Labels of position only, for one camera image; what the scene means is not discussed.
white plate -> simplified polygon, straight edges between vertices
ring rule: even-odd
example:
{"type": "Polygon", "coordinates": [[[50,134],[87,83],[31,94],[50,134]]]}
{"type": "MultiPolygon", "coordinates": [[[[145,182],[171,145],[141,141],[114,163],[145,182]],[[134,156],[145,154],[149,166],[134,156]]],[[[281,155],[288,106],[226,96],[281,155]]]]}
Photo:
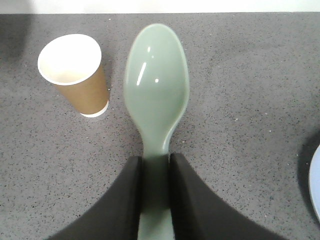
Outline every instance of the white plate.
{"type": "Polygon", "coordinates": [[[314,211],[320,221],[320,146],[312,157],[309,171],[309,189],[314,211]]]}

disposable coffee cup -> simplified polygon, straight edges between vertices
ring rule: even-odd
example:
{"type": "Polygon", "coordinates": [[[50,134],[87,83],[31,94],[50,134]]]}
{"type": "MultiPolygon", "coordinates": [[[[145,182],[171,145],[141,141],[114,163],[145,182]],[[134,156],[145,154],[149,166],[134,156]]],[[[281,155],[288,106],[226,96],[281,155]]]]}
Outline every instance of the disposable coffee cup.
{"type": "Polygon", "coordinates": [[[109,104],[99,44],[83,34],[64,35],[40,52],[40,74],[60,91],[83,116],[103,114],[109,104]]]}

spoon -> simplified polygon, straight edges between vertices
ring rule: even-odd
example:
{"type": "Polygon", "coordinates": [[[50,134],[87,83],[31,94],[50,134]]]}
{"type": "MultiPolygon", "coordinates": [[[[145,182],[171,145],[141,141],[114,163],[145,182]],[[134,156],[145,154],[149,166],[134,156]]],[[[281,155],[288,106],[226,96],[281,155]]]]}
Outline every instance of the spoon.
{"type": "Polygon", "coordinates": [[[173,240],[169,206],[170,138],[189,99],[187,61],[177,35],[152,24],[136,37],[127,60],[124,101],[143,142],[139,240],[173,240]]]}

white wall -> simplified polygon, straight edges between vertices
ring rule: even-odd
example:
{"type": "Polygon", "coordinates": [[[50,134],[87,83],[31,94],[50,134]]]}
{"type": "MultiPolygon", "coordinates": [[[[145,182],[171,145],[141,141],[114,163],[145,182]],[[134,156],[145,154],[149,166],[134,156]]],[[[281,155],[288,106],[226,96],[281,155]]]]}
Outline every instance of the white wall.
{"type": "Polygon", "coordinates": [[[320,12],[320,0],[0,0],[0,13],[320,12]]]}

gray speckled countertop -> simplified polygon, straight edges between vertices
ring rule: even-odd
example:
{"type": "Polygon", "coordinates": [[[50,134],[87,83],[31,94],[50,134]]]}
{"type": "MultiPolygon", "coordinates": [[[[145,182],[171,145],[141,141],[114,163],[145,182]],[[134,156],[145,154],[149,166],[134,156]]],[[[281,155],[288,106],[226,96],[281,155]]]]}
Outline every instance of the gray speckled countertop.
{"type": "Polygon", "coordinates": [[[179,36],[190,100],[173,134],[224,201],[290,240],[319,240],[308,193],[320,144],[320,13],[0,15],[0,239],[44,239],[108,189],[142,141],[123,99],[148,24],[179,36]],[[83,33],[102,48],[108,110],[77,113],[37,70],[41,49],[83,33]]]}

